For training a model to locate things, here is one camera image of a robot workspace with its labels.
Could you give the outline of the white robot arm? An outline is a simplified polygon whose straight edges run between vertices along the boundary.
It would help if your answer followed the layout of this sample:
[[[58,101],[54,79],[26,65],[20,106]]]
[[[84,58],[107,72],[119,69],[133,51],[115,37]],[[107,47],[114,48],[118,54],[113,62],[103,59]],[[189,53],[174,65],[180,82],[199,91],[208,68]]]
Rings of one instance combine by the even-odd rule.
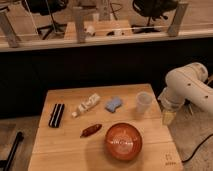
[[[205,84],[207,78],[208,70],[199,62],[175,68],[166,74],[166,87],[158,96],[163,107],[164,125],[169,125],[173,121],[185,100],[213,114],[213,88]]]

